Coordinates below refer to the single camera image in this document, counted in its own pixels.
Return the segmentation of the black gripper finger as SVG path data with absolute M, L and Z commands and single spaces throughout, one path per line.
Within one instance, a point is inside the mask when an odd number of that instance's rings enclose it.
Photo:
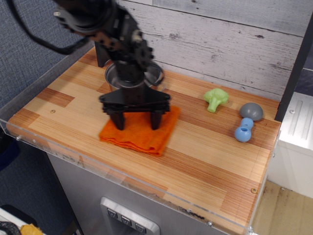
M 156 130 L 160 127 L 163 111 L 157 110 L 151 112 L 151 128 Z
M 124 119 L 124 114 L 123 113 L 111 113 L 109 114 L 110 119 L 112 122 L 115 124 L 116 128 L 118 130 L 124 130 L 125 128 L 125 119 Z

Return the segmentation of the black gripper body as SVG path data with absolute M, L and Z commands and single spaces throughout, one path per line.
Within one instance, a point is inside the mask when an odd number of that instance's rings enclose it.
M 99 97 L 103 112 L 108 115 L 170 111 L 170 96 L 142 83 L 133 88 L 122 87 Z

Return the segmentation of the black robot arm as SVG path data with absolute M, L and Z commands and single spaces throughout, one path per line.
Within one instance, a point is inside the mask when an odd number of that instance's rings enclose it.
M 170 96 L 145 83 L 153 49 L 143 39 L 136 20 L 114 0 L 58 0 L 55 16 L 71 32 L 100 44 L 113 61 L 120 88 L 100 96 L 103 111 L 117 129 L 124 113 L 149 112 L 151 128 L 159 128 L 170 110 Z

